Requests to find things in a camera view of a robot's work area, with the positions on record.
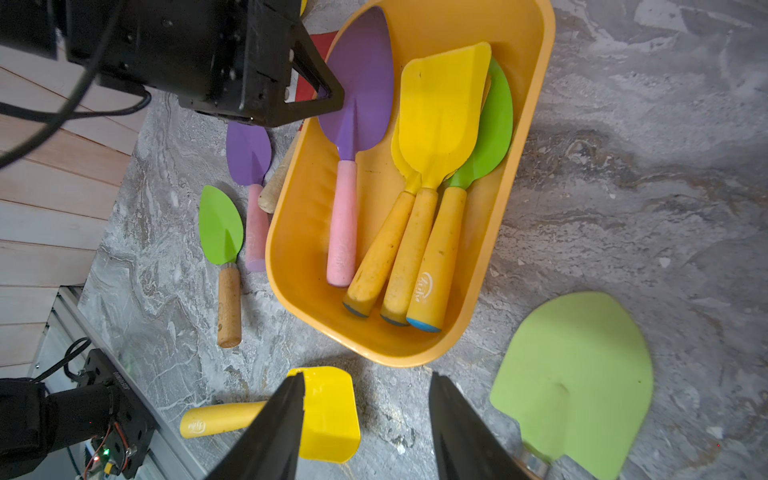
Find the yellow scoop shovel yellow handle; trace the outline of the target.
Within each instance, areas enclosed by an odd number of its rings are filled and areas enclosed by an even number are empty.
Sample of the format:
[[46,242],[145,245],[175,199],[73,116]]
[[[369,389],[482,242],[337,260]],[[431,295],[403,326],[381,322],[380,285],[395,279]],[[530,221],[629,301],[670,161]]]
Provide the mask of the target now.
[[399,144],[399,121],[391,141],[391,156],[405,180],[388,216],[366,252],[343,298],[343,305],[354,315],[368,317],[392,270],[398,248],[421,187],[421,174],[404,159]]

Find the green pointed shovel yellow handle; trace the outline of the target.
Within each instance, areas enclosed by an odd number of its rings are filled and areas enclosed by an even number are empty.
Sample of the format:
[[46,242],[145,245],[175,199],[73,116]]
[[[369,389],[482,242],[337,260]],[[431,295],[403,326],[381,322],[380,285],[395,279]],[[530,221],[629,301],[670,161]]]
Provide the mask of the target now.
[[428,333],[444,327],[468,189],[497,168],[511,143],[514,120],[509,83],[496,59],[490,61],[488,74],[490,89],[474,149],[446,181],[406,314],[411,326]]

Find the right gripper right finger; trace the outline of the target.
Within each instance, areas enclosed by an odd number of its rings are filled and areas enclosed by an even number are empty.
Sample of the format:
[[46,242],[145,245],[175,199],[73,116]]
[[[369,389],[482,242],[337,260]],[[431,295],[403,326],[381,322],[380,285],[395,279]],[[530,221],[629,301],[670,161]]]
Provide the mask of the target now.
[[455,384],[437,372],[429,411],[440,479],[526,479]]

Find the yellow square shovel yellow handle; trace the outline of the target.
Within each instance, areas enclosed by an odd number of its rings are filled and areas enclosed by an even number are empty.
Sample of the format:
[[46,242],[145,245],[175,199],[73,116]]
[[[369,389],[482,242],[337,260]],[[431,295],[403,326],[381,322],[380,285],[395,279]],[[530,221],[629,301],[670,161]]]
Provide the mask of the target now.
[[468,159],[478,134],[492,49],[473,45],[410,60],[401,74],[399,117],[393,146],[421,177],[415,202],[385,293],[382,316],[429,333],[435,320],[409,312],[432,230],[437,188]]

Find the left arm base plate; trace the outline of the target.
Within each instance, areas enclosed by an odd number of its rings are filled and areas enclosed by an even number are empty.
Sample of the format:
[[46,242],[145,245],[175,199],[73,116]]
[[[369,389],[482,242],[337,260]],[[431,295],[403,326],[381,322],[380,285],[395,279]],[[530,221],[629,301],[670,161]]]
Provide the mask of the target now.
[[77,387],[95,395],[93,423],[99,428],[89,441],[93,454],[86,473],[135,479],[157,428],[153,414],[127,375],[101,349],[89,351]]

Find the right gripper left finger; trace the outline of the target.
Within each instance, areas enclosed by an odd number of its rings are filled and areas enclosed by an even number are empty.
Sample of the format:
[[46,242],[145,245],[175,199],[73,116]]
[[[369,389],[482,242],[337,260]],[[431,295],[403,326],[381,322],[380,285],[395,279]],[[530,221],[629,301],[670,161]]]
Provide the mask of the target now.
[[302,373],[285,379],[207,479],[294,479],[305,391]]

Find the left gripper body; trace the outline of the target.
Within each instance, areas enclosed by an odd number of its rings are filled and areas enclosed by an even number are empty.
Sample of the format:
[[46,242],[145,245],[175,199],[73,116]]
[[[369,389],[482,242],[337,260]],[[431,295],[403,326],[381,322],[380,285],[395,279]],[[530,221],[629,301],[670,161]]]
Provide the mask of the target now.
[[68,61],[85,66],[111,18],[95,80],[182,107],[278,127],[336,112],[344,89],[301,20],[298,1],[65,1]]

